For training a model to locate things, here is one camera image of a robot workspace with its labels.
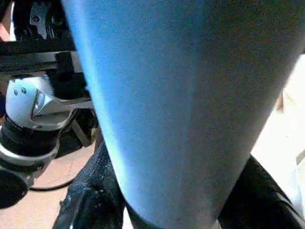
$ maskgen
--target screw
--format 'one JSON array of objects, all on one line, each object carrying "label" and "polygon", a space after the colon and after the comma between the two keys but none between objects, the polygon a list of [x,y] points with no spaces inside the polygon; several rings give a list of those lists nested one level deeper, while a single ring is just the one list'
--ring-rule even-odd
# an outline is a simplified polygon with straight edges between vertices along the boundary
[{"label": "screw", "polygon": [[36,15],[34,15],[32,17],[32,19],[33,19],[33,22],[39,22],[40,21],[40,18],[38,16],[36,16]]}]

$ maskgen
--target machine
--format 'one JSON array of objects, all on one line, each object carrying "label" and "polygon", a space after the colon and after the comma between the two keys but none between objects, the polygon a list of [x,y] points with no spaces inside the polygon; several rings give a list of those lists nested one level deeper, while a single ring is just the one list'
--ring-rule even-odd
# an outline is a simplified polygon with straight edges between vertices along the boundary
[{"label": "machine", "polygon": [[55,157],[75,110],[94,107],[129,209],[158,228],[210,227],[304,49],[305,3],[62,5],[16,1],[20,42],[0,47],[12,77],[0,190],[15,197],[1,206]]}]

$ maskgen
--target wire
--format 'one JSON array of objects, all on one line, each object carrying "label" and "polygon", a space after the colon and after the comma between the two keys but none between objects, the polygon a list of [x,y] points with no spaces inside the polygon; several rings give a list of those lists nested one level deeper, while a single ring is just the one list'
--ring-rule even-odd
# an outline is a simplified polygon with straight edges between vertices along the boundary
[{"label": "wire", "polygon": [[67,182],[61,184],[61,185],[56,185],[53,187],[30,187],[30,191],[33,192],[50,192],[50,191],[55,191],[64,187],[69,186],[70,184],[72,184],[74,178],[71,180],[68,180]]}]

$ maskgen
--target black cable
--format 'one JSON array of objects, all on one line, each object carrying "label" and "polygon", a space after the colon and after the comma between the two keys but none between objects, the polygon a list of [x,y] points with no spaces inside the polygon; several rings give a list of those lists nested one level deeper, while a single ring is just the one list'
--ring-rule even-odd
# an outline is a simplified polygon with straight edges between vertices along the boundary
[{"label": "black cable", "polygon": [[58,190],[58,189],[61,189],[63,187],[67,187],[69,186],[70,184],[72,184],[74,178],[71,179],[71,180],[68,180],[67,182],[61,184],[61,185],[56,185],[56,186],[53,186],[53,187],[30,187],[30,191],[33,191],[33,192],[50,192],[50,191],[55,191],[55,190]]}]

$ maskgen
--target blue tube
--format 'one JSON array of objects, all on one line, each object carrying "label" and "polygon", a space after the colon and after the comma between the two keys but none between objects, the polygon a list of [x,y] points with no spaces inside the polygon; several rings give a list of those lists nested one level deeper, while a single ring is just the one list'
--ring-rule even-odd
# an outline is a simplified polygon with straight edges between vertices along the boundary
[{"label": "blue tube", "polygon": [[213,224],[304,44],[304,2],[64,0],[122,193]]}]

